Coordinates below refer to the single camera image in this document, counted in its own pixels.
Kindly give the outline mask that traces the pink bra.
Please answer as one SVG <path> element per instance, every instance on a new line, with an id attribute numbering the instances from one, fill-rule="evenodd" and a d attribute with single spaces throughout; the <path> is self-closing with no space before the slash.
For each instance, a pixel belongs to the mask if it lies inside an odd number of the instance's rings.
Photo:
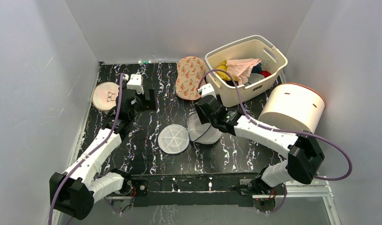
<path id="1" fill-rule="evenodd" d="M 227 60 L 227 72 L 233 79 L 237 79 L 239 85 L 248 82 L 252 69 L 261 63 L 261 59 Z"/>

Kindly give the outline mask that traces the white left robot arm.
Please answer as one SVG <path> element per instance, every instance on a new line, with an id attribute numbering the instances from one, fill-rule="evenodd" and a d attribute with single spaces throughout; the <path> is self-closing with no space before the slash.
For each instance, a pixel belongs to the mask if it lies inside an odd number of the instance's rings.
<path id="1" fill-rule="evenodd" d="M 64 172 L 55 172 L 49 180 L 50 211 L 60 211 L 82 220 L 94 204 L 117 192 L 129 195 L 133 190 L 131 175 L 113 169 L 105 176 L 95 178 L 98 170 L 113 150 L 130 133 L 136 113 L 157 109 L 154 89 L 143 94 L 123 88 L 115 100 L 116 106 L 108 111 L 97 136 L 83 154 Z"/>

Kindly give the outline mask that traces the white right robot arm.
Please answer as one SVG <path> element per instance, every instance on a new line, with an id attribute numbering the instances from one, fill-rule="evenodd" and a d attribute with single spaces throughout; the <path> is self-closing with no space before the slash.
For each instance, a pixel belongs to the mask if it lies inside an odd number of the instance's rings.
<path id="1" fill-rule="evenodd" d="M 310 184 L 325 156 L 312 133 L 280 132 L 275 127 L 245 116 L 238 109 L 226 109 L 215 97 L 202 97 L 195 109 L 201 124 L 210 123 L 223 133 L 247 138 L 268 147 L 285 160 L 265 167 L 255 179 L 241 188 L 269 194 L 275 186 L 288 181 Z"/>

